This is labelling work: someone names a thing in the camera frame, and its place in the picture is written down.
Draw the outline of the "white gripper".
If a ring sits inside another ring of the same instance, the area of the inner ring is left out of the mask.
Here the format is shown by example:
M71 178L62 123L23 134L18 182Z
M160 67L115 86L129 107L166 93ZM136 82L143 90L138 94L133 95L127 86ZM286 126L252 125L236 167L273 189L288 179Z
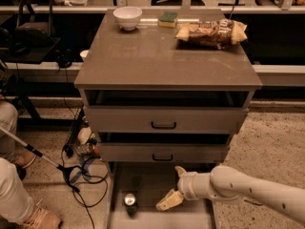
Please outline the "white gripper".
M157 204L158 211L169 210L186 200L209 198L211 194L210 175L208 173L187 172L181 166L175 166L179 180L178 191L171 189Z

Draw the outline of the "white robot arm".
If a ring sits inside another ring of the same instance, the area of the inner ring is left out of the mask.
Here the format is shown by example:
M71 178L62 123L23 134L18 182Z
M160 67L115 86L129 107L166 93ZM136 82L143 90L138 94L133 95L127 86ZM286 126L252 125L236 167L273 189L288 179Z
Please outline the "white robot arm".
M278 213L299 223L305 223L305 190L247 176L225 165L214 167L209 173L187 172L175 166L179 180L157 204L158 211L178 206L183 200L208 199L223 203L255 199Z

